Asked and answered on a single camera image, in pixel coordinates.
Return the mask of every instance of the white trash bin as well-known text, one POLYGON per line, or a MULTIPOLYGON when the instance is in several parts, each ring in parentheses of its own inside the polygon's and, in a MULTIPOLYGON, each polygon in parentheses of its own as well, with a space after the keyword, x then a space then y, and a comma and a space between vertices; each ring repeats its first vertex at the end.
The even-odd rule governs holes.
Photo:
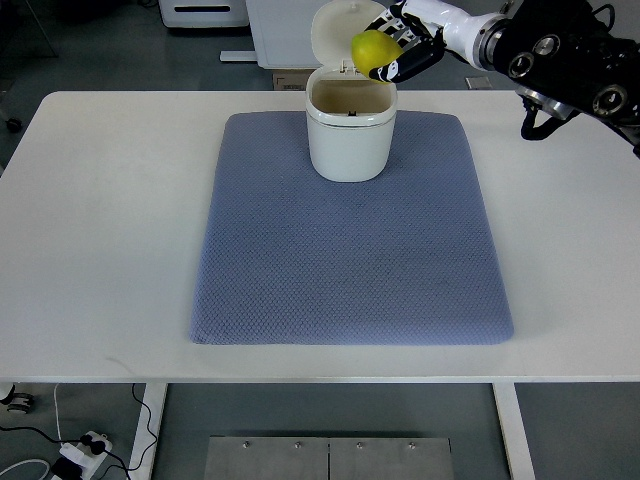
POLYGON ((351 59, 351 39, 385 7, 371 0, 333 0, 311 26, 313 53, 324 65, 307 81, 309 151, 316 171, 335 182, 362 182, 387 163, 398 93, 373 82, 351 59))

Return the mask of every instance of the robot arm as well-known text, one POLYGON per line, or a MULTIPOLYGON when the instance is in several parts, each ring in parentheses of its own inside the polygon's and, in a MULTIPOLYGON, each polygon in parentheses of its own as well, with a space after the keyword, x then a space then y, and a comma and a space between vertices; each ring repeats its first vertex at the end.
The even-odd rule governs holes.
POLYGON ((614 10, 587 0, 524 0, 508 18, 471 16, 440 0, 403 0, 369 28, 393 36, 405 50, 370 78, 402 82, 449 52, 480 70, 496 70, 516 84, 526 111, 522 136, 547 138, 580 113, 597 118, 640 157, 640 44, 610 35, 614 10), (608 23, 597 15, 609 13, 608 23), (542 110, 551 116, 536 127, 542 110))

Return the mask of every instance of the cardboard box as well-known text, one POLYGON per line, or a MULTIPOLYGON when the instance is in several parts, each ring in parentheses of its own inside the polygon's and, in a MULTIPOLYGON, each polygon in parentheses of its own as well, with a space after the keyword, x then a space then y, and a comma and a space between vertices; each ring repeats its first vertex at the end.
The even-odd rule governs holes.
POLYGON ((274 70, 273 89, 275 91, 304 91, 313 69, 274 70))

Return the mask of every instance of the white container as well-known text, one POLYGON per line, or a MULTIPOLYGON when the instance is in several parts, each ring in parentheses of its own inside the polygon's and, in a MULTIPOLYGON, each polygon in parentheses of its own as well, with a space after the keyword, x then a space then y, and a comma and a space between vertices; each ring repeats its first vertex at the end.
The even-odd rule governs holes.
POLYGON ((309 151, 316 171, 335 182, 369 180, 389 158, 396 86, 369 80, 351 59, 351 39, 384 9, 371 0, 333 0, 311 26, 313 53, 324 66, 307 82, 309 151))
POLYGON ((245 0, 159 0, 162 23, 168 28, 246 27, 245 0))

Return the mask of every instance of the power strip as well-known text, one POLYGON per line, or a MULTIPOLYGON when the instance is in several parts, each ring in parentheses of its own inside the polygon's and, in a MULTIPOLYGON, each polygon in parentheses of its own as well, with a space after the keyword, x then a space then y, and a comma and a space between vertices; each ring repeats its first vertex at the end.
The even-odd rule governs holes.
POLYGON ((51 467, 51 480, 89 480, 100 468, 110 452, 112 443, 104 435, 87 432, 77 445, 65 443, 60 448, 62 457, 51 467))

